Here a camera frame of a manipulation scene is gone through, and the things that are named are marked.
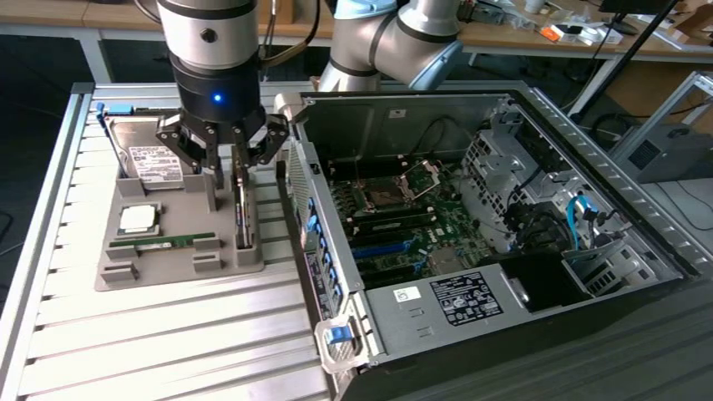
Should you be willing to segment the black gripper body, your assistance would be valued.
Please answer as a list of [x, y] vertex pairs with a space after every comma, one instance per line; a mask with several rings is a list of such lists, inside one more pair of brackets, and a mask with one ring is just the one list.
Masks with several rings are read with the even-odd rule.
[[174, 54], [170, 54], [169, 60], [181, 108], [191, 117], [218, 124], [265, 124], [257, 53], [242, 64], [227, 69], [199, 69]]

